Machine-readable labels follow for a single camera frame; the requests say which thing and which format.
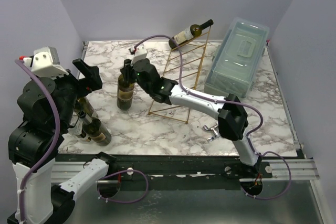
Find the wine bottle brown label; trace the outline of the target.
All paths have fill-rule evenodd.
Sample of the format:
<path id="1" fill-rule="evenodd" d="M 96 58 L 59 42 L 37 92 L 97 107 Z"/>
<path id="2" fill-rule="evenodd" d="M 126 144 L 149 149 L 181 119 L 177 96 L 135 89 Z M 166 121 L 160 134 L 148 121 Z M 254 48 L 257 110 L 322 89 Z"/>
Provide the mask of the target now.
<path id="1" fill-rule="evenodd" d="M 128 83 L 122 74 L 118 77 L 117 106 L 121 110 L 128 110 L 132 105 L 135 83 Z"/>

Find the wine bottle white label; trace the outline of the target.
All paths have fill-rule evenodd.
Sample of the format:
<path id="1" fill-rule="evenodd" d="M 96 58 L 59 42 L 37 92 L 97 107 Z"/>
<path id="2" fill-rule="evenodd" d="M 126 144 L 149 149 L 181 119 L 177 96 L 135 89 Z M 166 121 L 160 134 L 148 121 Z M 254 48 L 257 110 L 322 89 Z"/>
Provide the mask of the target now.
<path id="1" fill-rule="evenodd" d="M 198 37 L 202 34 L 203 30 L 210 27 L 213 25 L 214 22 L 212 19 L 209 19 L 205 23 L 198 25 L 198 24 L 193 24 L 190 25 L 189 27 L 185 28 L 183 31 L 179 32 L 175 36 L 173 36 L 171 39 L 169 39 L 169 47 L 171 49 L 174 49 L 176 47 L 175 43 L 173 40 L 176 41 L 176 43 L 180 46 L 181 44 L 192 40 L 195 37 Z"/>

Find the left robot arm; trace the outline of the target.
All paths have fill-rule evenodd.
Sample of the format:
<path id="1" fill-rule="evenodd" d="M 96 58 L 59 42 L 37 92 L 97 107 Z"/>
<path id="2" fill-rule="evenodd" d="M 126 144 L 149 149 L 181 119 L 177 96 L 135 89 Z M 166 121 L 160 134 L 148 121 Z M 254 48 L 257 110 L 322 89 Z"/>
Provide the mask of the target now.
<path id="1" fill-rule="evenodd" d="M 8 154 L 17 181 L 17 210 L 8 223 L 64 223 L 76 200 L 97 180 L 116 175 L 116 159 L 97 154 L 87 167 L 68 181 L 53 185 L 51 174 L 58 147 L 68 133 L 75 103 L 102 88 L 99 68 L 76 59 L 73 65 L 83 74 L 69 70 L 55 77 L 32 72 L 33 58 L 20 57 L 16 63 L 30 76 L 17 103 L 23 121 L 9 137 Z"/>

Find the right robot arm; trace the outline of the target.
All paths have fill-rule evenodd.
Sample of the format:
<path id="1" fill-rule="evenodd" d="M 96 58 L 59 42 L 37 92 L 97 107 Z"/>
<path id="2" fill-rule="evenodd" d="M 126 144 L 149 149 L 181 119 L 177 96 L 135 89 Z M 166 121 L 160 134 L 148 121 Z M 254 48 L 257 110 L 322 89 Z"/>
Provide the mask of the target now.
<path id="1" fill-rule="evenodd" d="M 245 105 L 234 96 L 219 97 L 188 89 L 177 81 L 161 77 L 148 59 L 124 61 L 121 73 L 128 83 L 137 83 L 155 102 L 185 106 L 218 121 L 221 137 L 233 142 L 239 153 L 242 173 L 249 178 L 260 172 L 259 155 L 248 133 Z"/>

